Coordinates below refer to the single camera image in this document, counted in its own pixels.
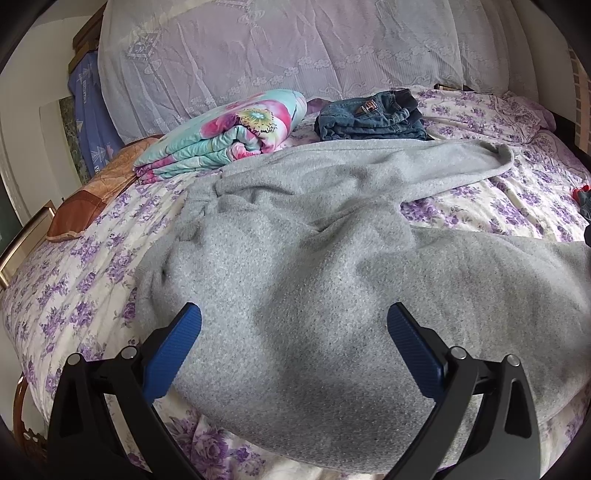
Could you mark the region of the grey fleece sweatpants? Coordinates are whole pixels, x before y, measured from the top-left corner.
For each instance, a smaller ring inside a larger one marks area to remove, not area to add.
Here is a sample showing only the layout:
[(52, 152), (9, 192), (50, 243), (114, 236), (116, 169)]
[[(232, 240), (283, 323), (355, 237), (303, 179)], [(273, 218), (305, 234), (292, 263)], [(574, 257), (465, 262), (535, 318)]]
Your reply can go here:
[(366, 140), (228, 165), (188, 188), (136, 268), (138, 332), (197, 304), (176, 391), (214, 425), (325, 468), (388, 471), (432, 409), (387, 330), (398, 302), (476, 357), (517, 355), (545, 421), (590, 379), (589, 248), (401, 212), (513, 164), (505, 145)]

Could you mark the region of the purple floral bed sheet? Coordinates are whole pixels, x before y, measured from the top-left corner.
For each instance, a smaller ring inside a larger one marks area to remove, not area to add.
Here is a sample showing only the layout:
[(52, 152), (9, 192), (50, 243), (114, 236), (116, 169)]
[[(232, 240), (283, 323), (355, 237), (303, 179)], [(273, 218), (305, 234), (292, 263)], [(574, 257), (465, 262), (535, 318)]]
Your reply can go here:
[[(557, 116), (513, 93), (412, 90), (428, 132), (441, 139), (508, 144), (506, 174), (405, 204), (415, 225), (579, 241), (586, 227), (572, 193), (588, 170), (558, 136)], [(35, 407), (52, 408), (66, 357), (88, 360), (137, 342), (134, 271), (179, 214), (192, 175), (136, 184), (74, 240), (41, 244), (1, 295), (1, 321)], [(208, 479), (331, 479), (334, 472), (283, 458), (217, 428), (169, 393), (156, 410)]]

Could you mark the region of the orange brown pillow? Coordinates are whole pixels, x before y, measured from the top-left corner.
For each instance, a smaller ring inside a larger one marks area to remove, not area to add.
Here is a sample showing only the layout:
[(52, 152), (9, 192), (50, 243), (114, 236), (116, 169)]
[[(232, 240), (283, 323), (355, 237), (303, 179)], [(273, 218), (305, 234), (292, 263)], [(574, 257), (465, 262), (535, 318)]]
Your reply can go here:
[(131, 186), (137, 176), (133, 163), (160, 135), (124, 146), (113, 159), (58, 207), (46, 234), (52, 243), (79, 238), (103, 210)]

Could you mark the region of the dark green pants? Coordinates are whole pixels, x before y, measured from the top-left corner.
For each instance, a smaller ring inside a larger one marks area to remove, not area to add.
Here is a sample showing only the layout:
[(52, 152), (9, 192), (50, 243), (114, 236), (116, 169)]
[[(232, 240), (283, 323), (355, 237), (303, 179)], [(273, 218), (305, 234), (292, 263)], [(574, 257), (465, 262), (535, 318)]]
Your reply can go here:
[(572, 197), (579, 206), (579, 213), (588, 222), (591, 222), (591, 187), (584, 185), (580, 188), (575, 188), (572, 192)]

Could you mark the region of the folded floral turquoise pink blanket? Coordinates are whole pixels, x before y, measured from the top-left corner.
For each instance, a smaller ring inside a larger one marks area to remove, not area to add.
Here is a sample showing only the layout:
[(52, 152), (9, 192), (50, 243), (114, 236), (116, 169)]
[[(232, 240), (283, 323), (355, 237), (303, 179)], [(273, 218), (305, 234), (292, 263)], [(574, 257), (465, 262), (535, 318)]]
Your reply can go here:
[(150, 145), (134, 162), (134, 173), (143, 184), (155, 183), (273, 153), (290, 137), (307, 110), (304, 95), (287, 89), (213, 108)]

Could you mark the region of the folded blue denim jeans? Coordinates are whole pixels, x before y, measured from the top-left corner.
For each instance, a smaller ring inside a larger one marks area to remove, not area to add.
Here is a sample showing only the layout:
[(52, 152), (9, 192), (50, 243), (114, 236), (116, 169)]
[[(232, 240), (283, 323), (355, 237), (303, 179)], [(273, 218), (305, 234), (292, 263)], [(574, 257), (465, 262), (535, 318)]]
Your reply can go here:
[(315, 119), (315, 134), (322, 141), (432, 139), (409, 89), (329, 103)]

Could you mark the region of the blue patterned cloth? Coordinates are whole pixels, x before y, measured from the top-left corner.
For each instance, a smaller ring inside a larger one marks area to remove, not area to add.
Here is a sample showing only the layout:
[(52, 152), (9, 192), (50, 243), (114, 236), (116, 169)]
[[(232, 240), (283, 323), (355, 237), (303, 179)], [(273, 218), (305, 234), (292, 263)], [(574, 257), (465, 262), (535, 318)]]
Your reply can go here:
[(68, 88), (74, 99), (81, 153), (90, 176), (94, 176), (123, 148), (102, 96), (96, 51), (85, 54), (76, 65)]

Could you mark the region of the white lace covered headboard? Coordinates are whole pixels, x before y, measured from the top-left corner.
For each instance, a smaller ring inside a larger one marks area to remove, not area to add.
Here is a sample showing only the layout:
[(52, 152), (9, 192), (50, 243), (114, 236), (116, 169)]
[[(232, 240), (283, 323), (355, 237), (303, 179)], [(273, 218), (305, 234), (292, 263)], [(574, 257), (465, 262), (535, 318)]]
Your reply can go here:
[(437, 83), (509, 84), (485, 1), (110, 1), (98, 70), (125, 141), (271, 89), (328, 100)]

